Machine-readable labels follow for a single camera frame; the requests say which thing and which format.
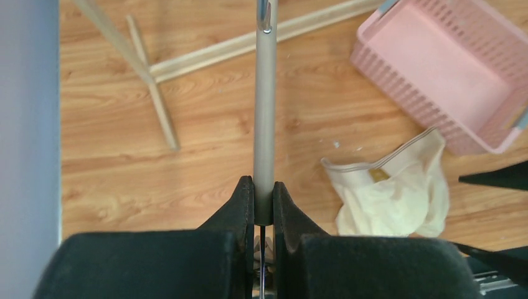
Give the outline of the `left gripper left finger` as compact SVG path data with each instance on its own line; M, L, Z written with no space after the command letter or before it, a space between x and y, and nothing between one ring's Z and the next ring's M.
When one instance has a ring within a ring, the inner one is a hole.
M86 232L52 256L34 298L250 298L253 181L192 230Z

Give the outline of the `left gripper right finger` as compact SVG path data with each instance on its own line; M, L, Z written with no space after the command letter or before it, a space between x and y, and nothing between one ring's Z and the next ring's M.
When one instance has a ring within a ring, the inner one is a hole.
M278 298L480 298L465 259L451 243L326 233L273 189Z

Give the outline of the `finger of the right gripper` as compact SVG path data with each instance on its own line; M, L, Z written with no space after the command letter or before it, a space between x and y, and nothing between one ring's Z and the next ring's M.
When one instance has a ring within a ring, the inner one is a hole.
M527 161L495 171L460 176L458 182L527 191Z
M455 246L468 257L482 262L519 286L527 288L527 247L512 249L511 252L520 254L516 256L510 255L510 250L492 252L459 243L455 243Z

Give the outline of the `wooden clip hanger cream underwear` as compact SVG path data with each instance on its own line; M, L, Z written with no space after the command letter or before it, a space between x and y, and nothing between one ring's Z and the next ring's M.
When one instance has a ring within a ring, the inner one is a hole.
M265 298L266 227L273 220L277 15L277 1L257 1L253 182L255 224L260 227L260 298Z

